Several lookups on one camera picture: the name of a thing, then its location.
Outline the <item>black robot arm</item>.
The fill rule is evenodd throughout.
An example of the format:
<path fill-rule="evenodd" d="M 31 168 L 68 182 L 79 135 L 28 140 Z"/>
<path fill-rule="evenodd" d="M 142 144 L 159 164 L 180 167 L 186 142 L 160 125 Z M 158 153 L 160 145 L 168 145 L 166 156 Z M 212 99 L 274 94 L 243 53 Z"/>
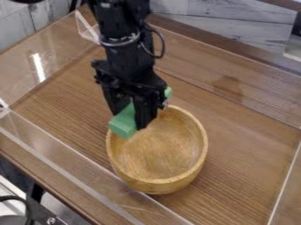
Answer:
<path fill-rule="evenodd" d="M 134 123 L 143 129 L 167 104 L 167 83 L 154 71 L 163 52 L 154 49 L 160 32 L 146 22 L 151 0 L 87 0 L 100 30 L 105 58 L 92 61 L 95 82 L 113 114 L 134 107 Z"/>

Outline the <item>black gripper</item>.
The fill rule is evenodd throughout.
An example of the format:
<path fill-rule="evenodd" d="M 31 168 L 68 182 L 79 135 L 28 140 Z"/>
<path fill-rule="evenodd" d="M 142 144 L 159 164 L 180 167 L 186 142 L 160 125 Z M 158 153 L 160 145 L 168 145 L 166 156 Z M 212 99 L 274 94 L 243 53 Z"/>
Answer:
<path fill-rule="evenodd" d="M 130 29 L 101 26 L 100 31 L 105 59 L 92 62 L 96 81 L 113 115 L 132 99 L 136 129 L 142 130 L 156 118 L 158 110 L 167 106 L 167 83 L 154 72 L 155 60 L 164 55 L 164 47 L 155 55 L 152 34 L 163 37 L 148 25 Z"/>

